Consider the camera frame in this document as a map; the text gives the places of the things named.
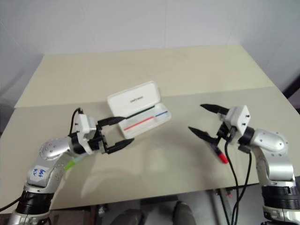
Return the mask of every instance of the beige tabletop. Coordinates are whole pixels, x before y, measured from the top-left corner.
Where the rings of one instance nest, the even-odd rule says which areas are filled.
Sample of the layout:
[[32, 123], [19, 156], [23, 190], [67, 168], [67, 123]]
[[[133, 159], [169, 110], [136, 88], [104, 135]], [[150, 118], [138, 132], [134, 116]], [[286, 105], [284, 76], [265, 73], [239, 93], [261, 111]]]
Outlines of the beige tabletop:
[[[203, 52], [207, 53], [210, 60], [204, 56], [197, 60], [192, 57], [193, 54], [200, 56]], [[150, 57], [148, 53], [153, 60], [156, 58], [153, 54], [157, 58], [159, 55], [165, 56], [164, 60], [157, 59], [155, 63], [160, 65], [161, 75], [154, 75], [158, 66], [150, 66], [154, 64], [147, 61]], [[190, 67], [182, 64], [180, 70], [178, 64], [186, 57], [188, 60], [184, 65]], [[106, 68], [106, 75], [100, 73], [96, 76], [97, 70], [102, 67]], [[91, 71], [86, 71], [83, 79], [80, 72], [76, 71], [79, 68]], [[119, 73], [123, 72], [126, 78], [123, 77], [122, 81], [110, 88], [117, 70]], [[73, 80], [70, 79], [72, 73], [75, 75]], [[140, 79], [134, 81], [138, 74]], [[230, 167], [220, 163], [207, 144], [188, 130], [188, 126], [193, 126], [206, 130], [211, 135], [216, 134], [221, 122], [217, 115], [199, 107], [199, 104], [204, 103], [225, 107], [247, 105], [252, 115], [250, 126], [279, 131], [286, 136], [295, 175], [300, 175], [299, 115], [238, 45], [111, 52], [107, 58], [105, 53], [46, 56], [0, 139], [1, 204], [5, 205], [20, 196], [27, 171], [35, 161], [41, 144], [68, 134], [75, 108], [82, 107], [86, 114], [97, 120], [111, 116], [106, 103], [109, 94], [129, 88], [129, 81], [134, 86], [148, 80], [158, 83], [163, 95], [162, 102], [171, 111], [172, 119], [137, 136], [124, 150], [111, 155], [95, 154], [72, 167], [55, 194], [53, 209], [233, 186]], [[54, 85], [64, 89], [54, 89], [59, 92], [57, 94], [46, 88]], [[107, 127], [105, 132], [110, 144], [123, 139], [117, 126]], [[242, 184], [248, 157], [238, 151], [236, 146], [230, 147], [229, 154]], [[249, 183], [256, 182], [254, 160]], [[11, 212], [12, 209], [13, 207], [3, 213]]]

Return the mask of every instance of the person's foot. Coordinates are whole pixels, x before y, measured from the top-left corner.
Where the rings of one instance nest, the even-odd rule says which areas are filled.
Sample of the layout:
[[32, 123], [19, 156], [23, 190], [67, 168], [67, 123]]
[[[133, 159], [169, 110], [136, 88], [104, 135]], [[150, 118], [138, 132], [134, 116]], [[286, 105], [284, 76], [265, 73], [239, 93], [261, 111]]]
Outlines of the person's foot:
[[181, 201], [176, 203], [172, 219], [173, 225], [196, 225], [191, 208]]

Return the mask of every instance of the white wall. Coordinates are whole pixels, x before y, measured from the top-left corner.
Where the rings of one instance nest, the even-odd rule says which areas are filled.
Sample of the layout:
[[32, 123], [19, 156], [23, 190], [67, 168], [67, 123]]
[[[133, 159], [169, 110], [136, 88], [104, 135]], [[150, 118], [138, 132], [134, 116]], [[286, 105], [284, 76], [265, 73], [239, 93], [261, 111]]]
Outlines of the white wall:
[[299, 24], [299, 0], [0, 0], [0, 103], [16, 103], [46, 53], [226, 43], [284, 89], [300, 72]]

